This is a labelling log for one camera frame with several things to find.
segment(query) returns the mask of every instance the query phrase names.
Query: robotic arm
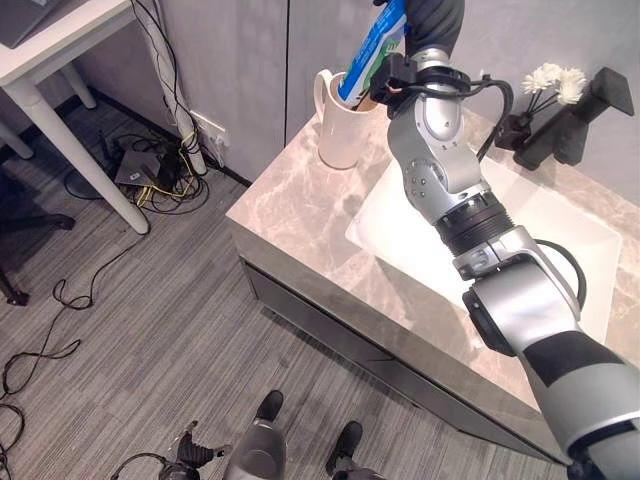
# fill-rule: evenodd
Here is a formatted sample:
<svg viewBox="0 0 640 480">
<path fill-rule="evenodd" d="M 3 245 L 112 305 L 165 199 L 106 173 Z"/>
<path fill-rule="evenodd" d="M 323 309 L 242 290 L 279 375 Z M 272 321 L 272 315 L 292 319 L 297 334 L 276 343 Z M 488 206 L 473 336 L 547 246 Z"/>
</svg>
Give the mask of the robotic arm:
<svg viewBox="0 0 640 480">
<path fill-rule="evenodd" d="M 572 292 L 523 226 L 516 226 L 462 140 L 461 101 L 487 86 L 453 69 L 464 0 L 406 0 L 407 57 L 386 58 L 371 98 L 388 106 L 389 147 L 411 205 L 439 232 L 465 280 L 463 301 L 486 345 L 517 356 L 572 479 L 640 478 L 640 372 L 579 326 Z"/>
</svg>

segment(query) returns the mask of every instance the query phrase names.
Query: wall outlet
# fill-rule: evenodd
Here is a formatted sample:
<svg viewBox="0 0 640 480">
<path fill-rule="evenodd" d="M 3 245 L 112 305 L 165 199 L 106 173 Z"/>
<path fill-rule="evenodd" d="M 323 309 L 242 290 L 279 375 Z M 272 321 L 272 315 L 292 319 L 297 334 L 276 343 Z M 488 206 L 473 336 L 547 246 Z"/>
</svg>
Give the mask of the wall outlet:
<svg viewBox="0 0 640 480">
<path fill-rule="evenodd" d="M 191 113 L 198 123 L 200 130 L 209 138 L 213 146 L 218 147 L 222 144 L 225 149 L 231 146 L 231 137 L 229 136 L 229 132 L 226 128 L 212 120 L 209 120 L 207 117 L 195 110 L 190 110 L 189 113 Z"/>
</svg>

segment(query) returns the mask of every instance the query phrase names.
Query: blue toothpaste tube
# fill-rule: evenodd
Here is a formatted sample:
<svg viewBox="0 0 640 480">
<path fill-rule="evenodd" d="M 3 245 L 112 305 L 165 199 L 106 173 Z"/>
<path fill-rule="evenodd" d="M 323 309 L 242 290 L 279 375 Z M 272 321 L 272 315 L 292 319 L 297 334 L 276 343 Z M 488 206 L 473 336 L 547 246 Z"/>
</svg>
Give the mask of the blue toothpaste tube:
<svg viewBox="0 0 640 480">
<path fill-rule="evenodd" d="M 356 107 L 367 94 L 371 76 L 384 57 L 400 45 L 406 22 L 404 0 L 390 0 L 369 30 L 360 51 L 338 87 L 338 95 L 345 105 Z"/>
</svg>

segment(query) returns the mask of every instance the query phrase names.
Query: black wire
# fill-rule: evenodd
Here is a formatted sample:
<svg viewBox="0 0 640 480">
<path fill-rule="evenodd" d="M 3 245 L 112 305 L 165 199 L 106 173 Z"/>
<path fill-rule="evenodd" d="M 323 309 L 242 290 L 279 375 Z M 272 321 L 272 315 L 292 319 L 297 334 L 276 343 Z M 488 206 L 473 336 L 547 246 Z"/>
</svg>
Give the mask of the black wire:
<svg viewBox="0 0 640 480">
<path fill-rule="evenodd" d="M 29 382 L 31 381 L 31 379 L 33 378 L 33 376 L 35 375 L 36 370 L 38 368 L 38 364 L 40 363 L 40 360 L 42 359 L 60 360 L 70 355 L 73 355 L 73 353 L 75 353 L 75 351 L 78 349 L 78 347 L 82 343 L 82 340 L 80 339 L 76 339 L 72 341 L 71 343 L 67 344 L 66 346 L 62 347 L 57 351 L 45 353 L 45 350 L 47 349 L 47 345 L 49 344 L 49 340 L 51 338 L 51 334 L 53 333 L 53 330 L 56 324 L 58 323 L 58 320 L 61 318 L 62 314 L 67 309 L 81 311 L 81 310 L 86 310 L 88 308 L 91 308 L 95 303 L 94 289 L 95 289 L 96 280 L 100 275 L 100 273 L 103 272 L 110 265 L 118 261 L 120 258 L 122 258 L 127 252 L 131 251 L 133 248 L 135 248 L 144 240 L 146 240 L 146 238 L 149 235 L 149 232 L 144 236 L 142 236 L 141 238 L 139 238 L 138 240 L 136 240 L 133 244 L 129 245 L 127 248 L 122 250 L 116 256 L 111 258 L 111 260 L 103 264 L 100 268 L 98 268 L 98 270 L 96 270 L 96 272 L 91 277 L 88 294 L 78 295 L 77 297 L 71 298 L 70 300 L 66 300 L 63 295 L 64 295 L 64 289 L 67 285 L 67 280 L 65 278 L 62 278 L 55 284 L 51 292 L 51 295 L 58 303 L 62 305 L 62 307 L 60 308 L 58 313 L 56 313 L 56 315 L 53 317 L 53 320 L 49 324 L 49 328 L 47 329 L 47 333 L 44 337 L 44 341 L 42 342 L 42 346 L 40 347 L 40 350 L 38 352 L 29 352 L 29 351 L 20 352 L 13 355 L 5 363 L 2 371 L 2 393 L 0 394 L 0 400 L 4 399 L 5 397 L 9 397 L 11 395 L 16 395 L 20 393 L 22 390 L 24 390 L 26 386 L 29 384 Z M 11 369 L 16 365 L 16 363 L 19 360 L 25 359 L 25 358 L 35 358 L 35 362 L 31 366 L 31 369 L 29 370 L 29 374 L 27 375 L 27 378 L 19 386 L 11 387 L 9 385 L 9 373 L 11 372 Z M 16 433 L 13 441 L 6 447 L 0 442 L 0 473 L 2 471 L 5 471 L 7 473 L 8 479 L 11 480 L 11 471 L 9 470 L 8 453 L 11 450 L 11 448 L 14 445 L 16 445 L 16 443 L 18 443 L 18 441 L 22 437 L 22 434 L 24 432 L 24 426 L 25 426 L 25 416 L 22 410 L 19 407 L 16 407 L 15 405 L 2 403 L 0 404 L 0 409 L 3 409 L 3 408 L 11 410 L 16 415 L 18 415 L 20 419 L 20 427 L 18 428 L 18 432 Z"/>
<path fill-rule="evenodd" d="M 186 215 L 188 213 L 192 213 L 192 212 L 195 212 L 196 210 L 199 210 L 209 200 L 210 189 L 209 189 L 209 184 L 206 182 L 206 180 L 204 180 L 202 177 L 197 177 L 197 178 L 202 183 L 202 191 L 204 192 L 204 200 L 202 200 L 194 208 L 190 208 L 188 210 L 175 211 L 175 210 L 177 210 L 177 208 L 179 206 L 181 206 L 184 203 L 184 202 L 177 202 L 176 203 L 177 206 L 175 208 L 171 208 L 171 209 L 167 209 L 167 210 L 158 209 L 154 204 L 153 194 L 152 194 L 152 201 L 151 201 L 151 205 L 152 205 L 153 208 L 148 208 L 148 207 L 145 207 L 144 205 L 141 206 L 140 208 L 142 208 L 143 210 L 147 210 L 149 212 L 160 214 L 160 215 Z"/>
<path fill-rule="evenodd" d="M 137 145 L 141 143 L 146 144 L 146 146 L 143 147 L 142 150 L 138 150 Z M 136 152 L 148 152 L 149 150 L 158 148 L 160 145 L 163 145 L 164 143 L 166 142 L 163 142 L 161 140 L 154 142 L 153 140 L 149 140 L 147 138 L 140 138 L 131 144 L 131 149 L 135 150 Z"/>
<path fill-rule="evenodd" d="M 204 163 L 207 165 L 207 167 L 209 168 L 214 168 L 216 170 L 220 170 L 222 168 L 222 162 L 218 159 L 217 155 L 214 155 L 213 152 L 211 152 L 211 150 L 209 150 L 209 147 L 207 147 L 206 145 L 202 144 L 200 146 L 200 148 L 202 148 L 205 153 L 207 155 L 204 155 Z M 207 156 L 211 157 L 212 160 L 215 160 L 215 163 L 212 163 L 209 161 L 209 159 L 207 158 Z"/>
<path fill-rule="evenodd" d="M 578 305 L 580 305 L 580 310 L 584 307 L 584 302 L 587 300 L 587 277 L 582 270 L 582 267 L 576 260 L 569 250 L 564 248 L 562 245 L 558 245 L 557 243 L 551 242 L 549 240 L 540 240 L 535 239 L 535 242 L 538 245 L 546 245 L 547 247 L 553 248 L 556 252 L 562 255 L 567 259 L 567 262 L 571 264 L 571 266 L 576 271 L 576 276 L 578 277 L 578 292 L 576 293 L 576 298 L 578 299 Z"/>
<path fill-rule="evenodd" d="M 485 154 L 493 144 L 493 141 L 495 140 L 496 135 L 498 135 L 500 128 L 502 128 L 502 124 L 505 122 L 505 120 L 511 113 L 511 109 L 513 108 L 513 90 L 511 89 L 511 85 L 509 85 L 504 80 L 491 80 L 490 82 L 491 83 L 489 84 L 489 86 L 498 87 L 500 89 L 500 92 L 502 92 L 502 100 L 503 100 L 502 114 L 500 115 L 500 118 L 498 119 L 498 122 L 496 123 L 495 127 L 493 127 L 493 130 L 491 131 L 487 139 L 484 141 L 484 143 L 478 150 L 478 153 L 476 154 L 479 162 L 482 161 Z"/>
<path fill-rule="evenodd" d="M 154 141 L 154 140 L 158 140 L 158 141 L 162 141 L 165 140 L 168 142 L 168 140 L 166 140 L 164 137 L 161 136 L 155 136 L 154 133 L 149 130 L 149 134 L 153 135 L 152 137 L 145 137 L 144 135 L 140 135 L 139 133 L 123 133 L 122 135 L 117 135 L 115 137 L 112 137 L 113 140 L 120 140 L 122 138 L 128 138 L 128 137 L 133 137 L 133 138 L 137 138 L 137 139 L 141 139 L 141 140 L 149 140 L 149 141 Z"/>
<path fill-rule="evenodd" d="M 72 175 L 79 175 L 79 173 L 77 170 L 70 170 L 69 172 L 67 172 L 67 174 L 64 176 L 64 179 L 62 180 L 64 189 L 67 191 L 69 195 L 71 195 L 74 198 L 78 198 L 80 200 L 102 200 L 102 197 L 83 197 L 82 195 L 78 195 L 77 193 L 74 193 L 69 188 L 69 180 L 71 179 Z"/>
<path fill-rule="evenodd" d="M 20 426 L 18 427 L 18 431 L 13 437 L 13 441 L 7 445 L 6 447 L 0 442 L 0 473 L 3 471 L 7 472 L 7 479 L 11 480 L 11 470 L 9 470 L 9 450 L 13 448 L 13 446 L 18 443 L 20 437 L 22 437 L 22 433 L 24 432 L 24 414 L 22 411 L 16 407 L 15 405 L 10 405 L 8 403 L 0 404 L 0 409 L 10 410 L 18 416 L 18 420 L 20 421 Z"/>
<path fill-rule="evenodd" d="M 178 99 L 177 89 L 178 89 L 179 67 L 178 67 L 178 62 L 177 62 L 177 59 L 176 59 L 175 51 L 173 50 L 173 46 L 171 45 L 171 42 L 169 42 L 169 39 L 167 38 L 166 34 L 164 33 L 164 30 L 162 29 L 162 26 L 156 20 L 155 16 L 149 11 L 149 9 L 147 7 L 145 7 L 139 0 L 130 0 L 130 1 L 131 1 L 131 7 L 133 9 L 133 13 L 134 13 L 136 19 L 138 20 L 138 23 L 142 27 L 142 30 L 144 31 L 144 33 L 151 40 L 151 46 L 153 47 L 153 50 L 156 52 L 156 59 L 155 60 L 156 60 L 156 64 L 158 65 L 158 72 L 160 71 L 160 63 L 159 63 L 160 52 L 158 51 L 158 48 L 155 45 L 155 41 L 154 41 L 153 37 L 151 36 L 151 33 L 149 32 L 149 30 L 145 26 L 144 22 L 142 21 L 142 19 L 138 15 L 138 12 L 136 11 L 136 5 L 138 7 L 140 7 L 140 8 L 142 8 L 142 10 L 144 10 L 146 15 L 149 17 L 149 19 L 153 22 L 153 24 L 156 26 L 156 28 L 160 32 L 160 35 L 162 36 L 162 39 L 163 39 L 163 41 L 165 42 L 165 44 L 167 46 L 167 50 L 169 51 L 169 55 L 170 55 L 171 66 L 173 68 L 173 86 L 170 86 L 167 82 L 165 82 L 160 74 L 158 74 L 158 78 L 173 94 L 173 100 L 175 101 L 175 104 L 176 104 L 176 106 L 174 108 L 174 111 L 173 111 L 174 117 L 177 114 L 178 107 L 180 107 L 187 114 L 189 119 L 191 120 L 191 125 L 193 127 L 194 135 L 189 140 L 189 143 L 187 145 L 185 145 L 185 148 L 186 148 L 186 151 L 188 153 L 197 153 L 197 152 L 200 151 L 200 146 L 199 146 L 199 133 L 200 133 L 200 130 L 198 128 L 198 123 L 195 121 L 195 119 L 191 115 L 191 112 L 189 111 L 189 109 L 185 105 L 183 105 Z M 155 5 L 155 2 L 154 2 L 154 9 L 156 11 L 156 14 L 158 14 L 158 9 L 157 9 L 157 6 Z"/>
<path fill-rule="evenodd" d="M 440 90 L 434 90 L 433 88 L 424 87 L 421 85 L 410 85 L 408 87 L 403 88 L 403 90 L 408 90 L 408 91 L 417 92 L 417 93 L 424 93 L 428 97 L 439 98 L 443 100 L 450 100 L 450 99 L 453 100 L 456 98 L 473 97 L 474 95 L 477 95 L 482 90 L 488 87 L 499 88 L 500 92 L 502 93 L 502 100 L 503 100 L 502 114 L 500 115 L 500 118 L 496 123 L 496 125 L 494 126 L 493 130 L 491 131 L 487 139 L 484 141 L 484 143 L 478 150 L 478 153 L 476 154 L 476 157 L 480 162 L 482 161 L 485 154 L 491 147 L 491 144 L 495 140 L 496 135 L 500 130 L 500 127 L 502 126 L 504 121 L 507 119 L 507 116 L 509 115 L 509 113 L 511 113 L 511 109 L 513 108 L 514 97 L 513 97 L 513 90 L 511 88 L 511 85 L 509 85 L 509 83 L 505 82 L 504 80 L 494 80 L 488 75 L 485 76 L 482 80 L 471 82 L 471 85 L 475 86 L 476 88 L 469 90 L 468 92 L 442 92 Z"/>
<path fill-rule="evenodd" d="M 134 460 L 137 460 L 138 458 L 143 458 L 143 457 L 155 458 L 160 463 L 162 463 L 163 467 L 166 467 L 167 464 L 169 463 L 166 458 L 164 458 L 162 455 L 158 455 L 157 453 L 151 453 L 151 452 L 136 453 L 135 455 L 131 455 L 124 462 L 122 462 L 120 464 L 120 466 L 116 469 L 115 473 L 113 475 L 111 475 L 110 479 L 111 480 L 118 480 L 118 477 L 120 476 L 120 473 L 122 473 L 122 470 L 124 470 L 124 468 L 127 465 L 129 465 Z"/>
</svg>

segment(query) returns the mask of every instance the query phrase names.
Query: desk leg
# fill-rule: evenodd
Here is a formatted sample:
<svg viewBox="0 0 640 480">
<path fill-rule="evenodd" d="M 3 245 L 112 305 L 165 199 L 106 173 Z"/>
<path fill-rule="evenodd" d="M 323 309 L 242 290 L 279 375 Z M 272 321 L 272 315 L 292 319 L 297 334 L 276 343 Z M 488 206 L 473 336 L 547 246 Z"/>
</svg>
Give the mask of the desk leg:
<svg viewBox="0 0 640 480">
<path fill-rule="evenodd" d="M 76 92 L 76 95 L 80 97 L 80 100 L 85 107 L 89 110 L 93 110 L 98 106 L 93 95 L 91 95 L 91 92 L 87 88 L 87 85 L 76 70 L 76 67 L 73 66 L 73 63 L 67 63 L 60 69 L 60 72 L 64 75 L 64 78 L 67 79 L 67 82 L 69 82 L 73 91 Z"/>
<path fill-rule="evenodd" d="M 36 86 L 26 79 L 19 79 L 6 85 L 4 90 L 116 212 L 136 232 L 147 233 L 149 225 L 144 215 L 107 177 Z"/>
<path fill-rule="evenodd" d="M 17 136 L 15 133 L 11 131 L 9 127 L 7 127 L 0 120 L 0 138 L 5 141 L 7 145 L 9 145 L 14 152 L 16 152 L 20 158 L 29 159 L 33 157 L 33 150 L 29 148 L 29 146 L 22 141 L 22 139 Z"/>
</svg>

